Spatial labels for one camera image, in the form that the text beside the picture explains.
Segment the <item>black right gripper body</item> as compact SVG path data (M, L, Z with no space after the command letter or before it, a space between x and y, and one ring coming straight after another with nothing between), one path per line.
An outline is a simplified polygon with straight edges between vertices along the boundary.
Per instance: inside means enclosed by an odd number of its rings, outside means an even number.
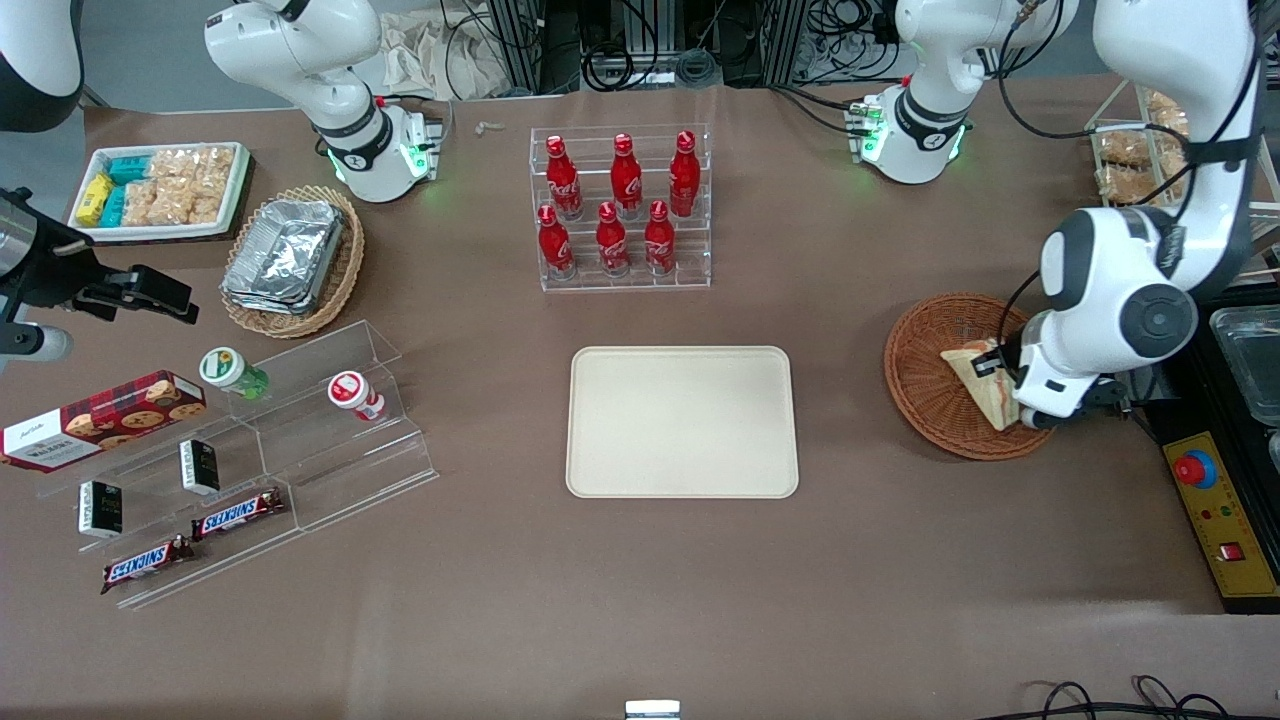
M93 251L55 252L87 236L35 210L23 199L3 200L3 297L54 307L105 277Z

